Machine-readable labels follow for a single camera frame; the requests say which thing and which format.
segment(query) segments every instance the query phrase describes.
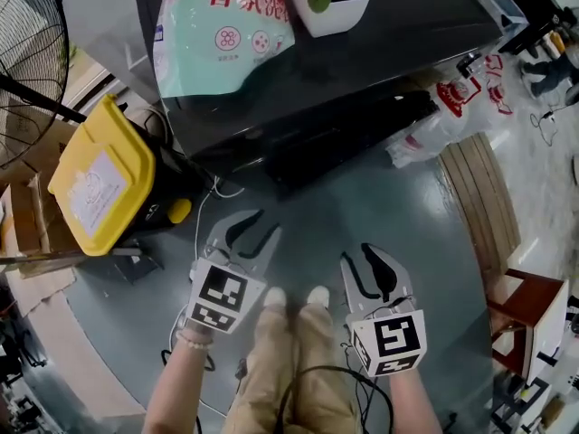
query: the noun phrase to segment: forearm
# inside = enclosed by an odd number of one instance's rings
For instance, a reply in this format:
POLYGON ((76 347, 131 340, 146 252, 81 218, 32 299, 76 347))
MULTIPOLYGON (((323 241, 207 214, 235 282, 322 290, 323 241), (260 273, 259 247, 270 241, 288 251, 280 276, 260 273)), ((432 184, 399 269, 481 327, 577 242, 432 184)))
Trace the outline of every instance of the forearm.
POLYGON ((396 434, 441 434, 428 394, 417 370, 390 376, 396 434))
MULTIPOLYGON (((182 333, 193 342, 211 342, 210 336, 187 328, 182 333)), ((177 341, 148 404, 144 433, 193 432, 206 358, 206 351, 191 349, 181 340, 177 341)))

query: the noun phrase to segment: white pot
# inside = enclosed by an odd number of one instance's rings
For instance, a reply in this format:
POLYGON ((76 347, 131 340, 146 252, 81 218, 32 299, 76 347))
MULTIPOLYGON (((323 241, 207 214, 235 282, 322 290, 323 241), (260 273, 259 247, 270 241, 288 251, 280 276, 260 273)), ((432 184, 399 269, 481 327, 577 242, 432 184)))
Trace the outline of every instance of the white pot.
POLYGON ((312 37, 331 33, 344 33, 354 27, 364 14, 370 0, 345 0, 332 2, 324 13, 314 13, 308 0, 293 0, 299 17, 312 37))

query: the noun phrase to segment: beige pants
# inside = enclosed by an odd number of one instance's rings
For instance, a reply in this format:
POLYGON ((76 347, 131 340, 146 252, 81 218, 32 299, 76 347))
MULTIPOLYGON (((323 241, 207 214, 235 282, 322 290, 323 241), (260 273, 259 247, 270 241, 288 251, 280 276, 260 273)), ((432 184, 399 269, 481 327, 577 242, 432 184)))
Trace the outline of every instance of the beige pants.
MULTIPOLYGON (((233 401, 223 434, 271 434, 283 393, 295 370, 336 364, 334 329, 319 304, 301 309, 295 339, 285 308, 267 307, 255 328, 255 347, 247 358, 248 373, 233 401)), ((284 411, 287 434, 355 434, 357 410, 347 395, 341 374, 306 373, 284 411)))

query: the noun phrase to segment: fan grille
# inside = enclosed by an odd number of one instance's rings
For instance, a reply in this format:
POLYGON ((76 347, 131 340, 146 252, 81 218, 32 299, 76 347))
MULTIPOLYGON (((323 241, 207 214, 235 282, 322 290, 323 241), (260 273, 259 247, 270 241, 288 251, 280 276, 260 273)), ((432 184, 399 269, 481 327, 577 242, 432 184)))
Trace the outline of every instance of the fan grille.
MULTIPOLYGON (((0 0, 0 75, 62 102, 69 40, 60 0, 0 0)), ((55 110, 0 90, 0 166, 21 157, 53 123, 55 110)))

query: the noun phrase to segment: plastic bag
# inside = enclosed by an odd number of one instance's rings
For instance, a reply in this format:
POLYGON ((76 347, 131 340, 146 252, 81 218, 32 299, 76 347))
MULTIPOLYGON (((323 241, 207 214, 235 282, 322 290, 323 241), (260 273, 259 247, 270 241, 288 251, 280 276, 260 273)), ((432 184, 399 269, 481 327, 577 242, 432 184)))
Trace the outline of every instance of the plastic bag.
POLYGON ((234 92, 294 42, 284 0, 163 0, 153 45, 161 96, 234 92))
POLYGON ((426 161, 513 116, 506 102, 502 58, 485 58, 483 69, 466 79, 439 82, 428 89, 440 111, 389 137, 386 151, 396 167, 426 161))

